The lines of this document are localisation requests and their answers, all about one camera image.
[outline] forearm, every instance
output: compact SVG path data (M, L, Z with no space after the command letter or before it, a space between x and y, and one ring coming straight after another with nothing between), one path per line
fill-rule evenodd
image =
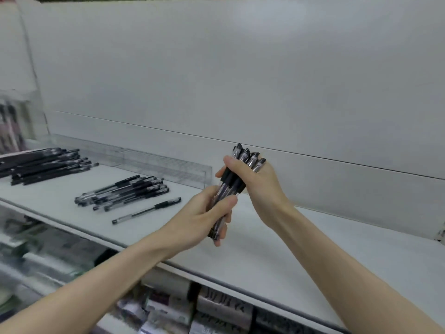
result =
M153 233L0 325L1 333L88 332L141 277L165 258Z
M445 333L294 207L277 208L276 219L277 234L353 334Z

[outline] person's left hand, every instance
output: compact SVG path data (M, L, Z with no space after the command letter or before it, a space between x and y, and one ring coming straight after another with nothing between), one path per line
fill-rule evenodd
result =
M200 243L207 237L219 218L226 216L225 222L230 223L232 208L238 201L236 196L226 197L207 211L218 188L218 186L209 186L193 196L167 224L156 231L157 237L165 242L164 245L168 246L168 258ZM226 233L227 225L224 224L220 239L224 239ZM215 246L221 245L220 240L214 241L214 243Z

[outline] white wall panel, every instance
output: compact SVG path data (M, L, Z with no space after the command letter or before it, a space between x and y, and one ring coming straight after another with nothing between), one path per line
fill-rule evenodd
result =
M233 143L64 112L51 132L213 167ZM445 181L259 147L299 206L432 239L445 221Z
M0 3L0 94L26 96L36 90L20 13L12 2Z
M49 110L445 178L445 0L41 7Z

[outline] hand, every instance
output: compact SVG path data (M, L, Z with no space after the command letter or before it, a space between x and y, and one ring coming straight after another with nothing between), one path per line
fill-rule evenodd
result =
M218 186L209 186L192 199L163 227L156 231L157 237L168 246L167 257L174 257L179 252L192 248L209 234L214 223L226 216L226 223L232 218L232 208L238 199L236 196L226 197L218 202L211 210L208 206L218 191ZM220 239L224 239L227 225L221 230ZM220 246L221 241L214 241Z
M246 184L253 207L261 220L275 230L277 210L283 206L293 208L293 204L284 194L272 165L266 162L263 168L255 173L244 162L231 156L224 157L224 163L225 166L215 176L220 178L226 167L236 173Z

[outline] white shelf surface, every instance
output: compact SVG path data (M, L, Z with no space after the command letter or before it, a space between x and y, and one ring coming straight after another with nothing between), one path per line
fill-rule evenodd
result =
M122 250L159 229L200 191L167 183L169 194L108 213L74 204L74 197L82 192L132 174L101 165L81 174L30 186L10 186L9 179L0 179L0 204ZM116 217L177 196L182 197L178 205L116 226L111 224ZM445 326L442 316L445 299L440 293L445 276L443 245L320 212L300 210L340 247ZM214 247L207 239L160 267L326 333L337 333L344 328L284 243L259 220L247 195L238 199L222 247Z

